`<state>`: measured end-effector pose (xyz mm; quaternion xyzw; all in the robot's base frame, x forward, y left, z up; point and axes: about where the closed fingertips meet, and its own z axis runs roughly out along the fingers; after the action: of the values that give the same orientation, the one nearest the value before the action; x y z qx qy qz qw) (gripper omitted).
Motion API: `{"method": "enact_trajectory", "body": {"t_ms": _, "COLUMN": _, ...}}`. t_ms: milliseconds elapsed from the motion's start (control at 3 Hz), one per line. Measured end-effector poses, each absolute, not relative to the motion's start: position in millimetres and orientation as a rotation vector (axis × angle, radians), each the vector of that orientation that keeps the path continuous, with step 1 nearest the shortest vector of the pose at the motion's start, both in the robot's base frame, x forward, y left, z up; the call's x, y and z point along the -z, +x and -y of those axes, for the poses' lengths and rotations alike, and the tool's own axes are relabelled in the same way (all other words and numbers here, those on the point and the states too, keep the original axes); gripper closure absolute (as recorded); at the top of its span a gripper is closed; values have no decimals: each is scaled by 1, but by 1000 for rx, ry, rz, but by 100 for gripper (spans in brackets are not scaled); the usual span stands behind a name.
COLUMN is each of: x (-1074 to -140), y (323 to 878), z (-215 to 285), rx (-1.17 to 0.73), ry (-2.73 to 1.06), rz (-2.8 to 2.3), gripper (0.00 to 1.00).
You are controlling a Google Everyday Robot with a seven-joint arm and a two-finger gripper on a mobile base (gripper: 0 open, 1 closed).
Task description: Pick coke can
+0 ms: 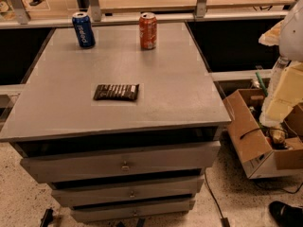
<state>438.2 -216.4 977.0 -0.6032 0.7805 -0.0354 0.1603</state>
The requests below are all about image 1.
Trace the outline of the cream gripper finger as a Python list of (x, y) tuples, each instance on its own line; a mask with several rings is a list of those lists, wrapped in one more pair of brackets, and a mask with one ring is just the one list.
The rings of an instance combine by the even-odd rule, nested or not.
[(293, 107), (303, 100), (303, 62), (292, 62), (281, 74), (266, 117), (282, 122)]
[(259, 37), (258, 42), (267, 46), (279, 45), (281, 26), (282, 21), (276, 23), (272, 28)]

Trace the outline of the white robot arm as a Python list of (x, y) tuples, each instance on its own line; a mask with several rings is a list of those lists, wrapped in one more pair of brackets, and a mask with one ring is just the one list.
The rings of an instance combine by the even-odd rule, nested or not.
[(268, 96), (259, 118), (262, 125), (273, 127), (303, 99), (303, 0), (281, 22), (262, 34), (258, 42), (279, 48), (280, 57), (272, 69)]

